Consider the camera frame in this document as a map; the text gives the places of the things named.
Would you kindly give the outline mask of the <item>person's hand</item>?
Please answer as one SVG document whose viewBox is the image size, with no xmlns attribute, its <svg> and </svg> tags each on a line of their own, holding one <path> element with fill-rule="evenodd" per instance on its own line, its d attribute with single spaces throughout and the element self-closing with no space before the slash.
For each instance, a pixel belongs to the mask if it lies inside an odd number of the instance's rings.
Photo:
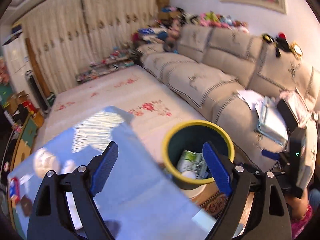
<svg viewBox="0 0 320 240">
<path fill-rule="evenodd" d="M 291 207 L 291 218 L 302 219 L 308 210 L 308 189 L 304 189 L 301 198 L 289 194 L 285 195 L 286 203 Z"/>
</svg>

